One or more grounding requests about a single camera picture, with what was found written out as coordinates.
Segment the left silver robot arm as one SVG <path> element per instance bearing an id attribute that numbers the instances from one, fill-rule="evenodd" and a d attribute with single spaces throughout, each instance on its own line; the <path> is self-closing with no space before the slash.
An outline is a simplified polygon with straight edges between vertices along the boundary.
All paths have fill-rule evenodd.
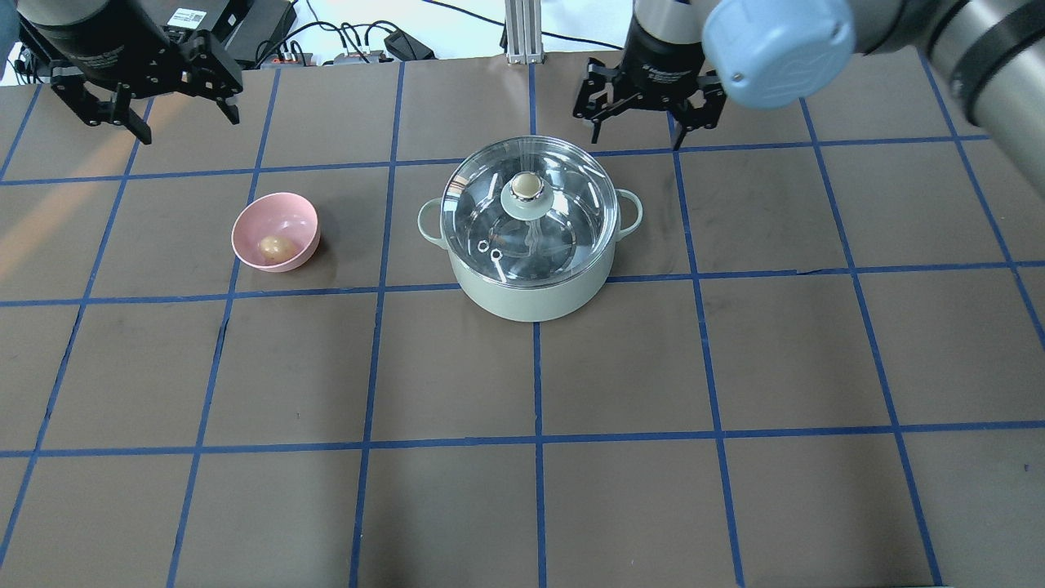
<path id="1" fill-rule="evenodd" d="M 123 127 L 149 145 L 131 103 L 169 93 L 211 100 L 240 123 L 242 68 L 209 30 L 176 41 L 138 1 L 19 1 L 16 11 L 59 52 L 50 88 L 88 126 Z"/>

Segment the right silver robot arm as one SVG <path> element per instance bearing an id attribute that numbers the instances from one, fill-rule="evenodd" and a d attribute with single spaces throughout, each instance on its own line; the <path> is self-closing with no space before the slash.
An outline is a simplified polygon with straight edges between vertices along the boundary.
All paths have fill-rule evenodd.
<path id="1" fill-rule="evenodd" d="M 1043 190 L 1041 1 L 635 1 L 620 63 L 590 58 L 572 115 L 598 137 L 628 110 L 714 130 L 728 100 L 773 110 L 813 96 L 854 55 L 918 49 L 963 118 Z"/>

